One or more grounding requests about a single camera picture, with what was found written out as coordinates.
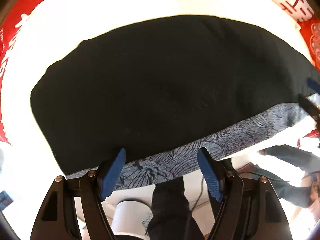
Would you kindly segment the red sofa cover with characters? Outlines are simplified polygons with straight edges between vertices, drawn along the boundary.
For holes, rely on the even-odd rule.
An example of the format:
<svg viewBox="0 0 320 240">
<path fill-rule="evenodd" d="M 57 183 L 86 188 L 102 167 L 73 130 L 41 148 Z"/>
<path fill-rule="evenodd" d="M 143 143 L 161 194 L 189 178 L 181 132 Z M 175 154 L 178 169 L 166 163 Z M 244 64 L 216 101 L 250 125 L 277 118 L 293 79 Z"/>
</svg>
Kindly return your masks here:
<svg viewBox="0 0 320 240">
<path fill-rule="evenodd" d="M 1 23 L 1 141 L 33 140 L 16 92 L 80 42 L 135 22 L 175 15 L 214 15 L 258 25 L 312 61 L 300 24 L 319 13 L 312 0 L 16 0 Z"/>
</svg>

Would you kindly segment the seated person in pink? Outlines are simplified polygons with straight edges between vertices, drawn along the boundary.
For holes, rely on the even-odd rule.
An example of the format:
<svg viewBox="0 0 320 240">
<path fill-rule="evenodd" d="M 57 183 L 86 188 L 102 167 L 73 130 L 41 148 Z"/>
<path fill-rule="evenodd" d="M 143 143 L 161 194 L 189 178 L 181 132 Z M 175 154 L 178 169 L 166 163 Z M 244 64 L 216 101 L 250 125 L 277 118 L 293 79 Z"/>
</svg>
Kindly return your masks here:
<svg viewBox="0 0 320 240">
<path fill-rule="evenodd" d="M 256 164 L 238 169 L 244 178 L 267 177 L 278 198 L 301 208 L 319 204 L 319 156 L 289 145 L 259 151 Z"/>
</svg>

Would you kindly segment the red embroidered pillow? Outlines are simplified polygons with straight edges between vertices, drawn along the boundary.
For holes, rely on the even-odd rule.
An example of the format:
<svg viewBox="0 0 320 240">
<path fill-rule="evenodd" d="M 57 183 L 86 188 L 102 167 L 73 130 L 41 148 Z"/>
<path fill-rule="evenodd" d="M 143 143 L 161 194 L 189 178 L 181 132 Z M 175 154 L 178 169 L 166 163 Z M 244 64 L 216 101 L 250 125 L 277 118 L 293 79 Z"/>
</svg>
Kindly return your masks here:
<svg viewBox="0 0 320 240">
<path fill-rule="evenodd" d="M 301 23 L 300 33 L 310 51 L 312 64 L 317 70 L 319 70 L 319 19 L 317 17 L 313 17 L 310 20 Z"/>
</svg>

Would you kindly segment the black pants with blue trim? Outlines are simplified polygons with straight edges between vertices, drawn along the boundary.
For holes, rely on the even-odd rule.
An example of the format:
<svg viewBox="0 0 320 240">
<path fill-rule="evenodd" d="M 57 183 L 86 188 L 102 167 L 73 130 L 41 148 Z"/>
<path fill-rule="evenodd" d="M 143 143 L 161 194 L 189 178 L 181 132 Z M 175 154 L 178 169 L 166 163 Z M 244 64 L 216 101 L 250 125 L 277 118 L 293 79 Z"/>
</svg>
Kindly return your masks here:
<svg viewBox="0 0 320 240">
<path fill-rule="evenodd" d="M 214 16 L 158 18 L 82 41 L 31 91 L 33 115 L 68 178 L 126 151 L 116 189 L 198 169 L 302 120 L 319 72 L 272 33 Z"/>
</svg>

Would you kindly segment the cream seat cushion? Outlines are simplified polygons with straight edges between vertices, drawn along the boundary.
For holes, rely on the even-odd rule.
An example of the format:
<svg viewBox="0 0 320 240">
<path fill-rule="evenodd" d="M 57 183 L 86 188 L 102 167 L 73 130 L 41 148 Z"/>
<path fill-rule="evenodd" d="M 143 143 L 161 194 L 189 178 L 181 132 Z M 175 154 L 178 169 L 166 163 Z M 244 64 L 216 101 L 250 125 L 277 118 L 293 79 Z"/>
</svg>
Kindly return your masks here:
<svg viewBox="0 0 320 240">
<path fill-rule="evenodd" d="M 1 27 L 1 189 L 13 198 L 4 215 L 20 239 L 60 169 L 30 107 L 46 69 L 86 39 L 165 16 L 215 15 L 258 25 L 311 59 L 299 26 L 272 0 L 20 0 Z"/>
</svg>

